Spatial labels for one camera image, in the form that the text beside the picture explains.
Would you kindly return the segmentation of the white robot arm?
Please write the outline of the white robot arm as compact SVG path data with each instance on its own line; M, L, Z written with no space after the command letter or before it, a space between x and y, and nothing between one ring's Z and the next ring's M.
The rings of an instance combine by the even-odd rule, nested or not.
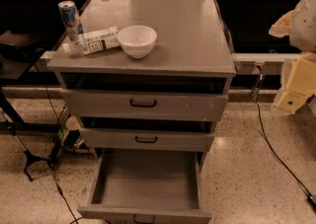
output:
M316 94L316 0L300 0L271 26L269 35L289 36L290 44L301 50L275 101L278 109L295 113Z

